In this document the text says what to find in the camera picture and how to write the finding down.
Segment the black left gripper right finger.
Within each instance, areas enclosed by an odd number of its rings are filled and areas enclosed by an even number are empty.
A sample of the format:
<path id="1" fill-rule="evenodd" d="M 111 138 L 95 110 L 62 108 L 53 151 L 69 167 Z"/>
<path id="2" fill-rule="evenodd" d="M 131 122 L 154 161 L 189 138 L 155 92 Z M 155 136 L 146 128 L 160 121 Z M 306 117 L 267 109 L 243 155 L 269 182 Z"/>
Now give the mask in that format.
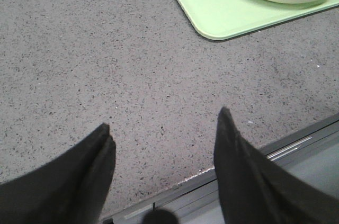
<path id="1" fill-rule="evenodd" d="M 225 223 L 338 223 L 338 200 L 267 159 L 218 114 L 213 162 Z"/>

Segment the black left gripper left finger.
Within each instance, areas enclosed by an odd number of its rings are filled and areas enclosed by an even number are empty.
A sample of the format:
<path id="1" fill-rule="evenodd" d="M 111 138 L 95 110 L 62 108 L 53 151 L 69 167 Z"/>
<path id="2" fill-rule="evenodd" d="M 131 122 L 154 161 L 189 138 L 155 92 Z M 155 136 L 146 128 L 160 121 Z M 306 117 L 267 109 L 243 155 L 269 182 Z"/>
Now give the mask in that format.
<path id="1" fill-rule="evenodd" d="M 53 161 L 1 184 L 1 223 L 97 223 L 115 157 L 103 123 Z"/>

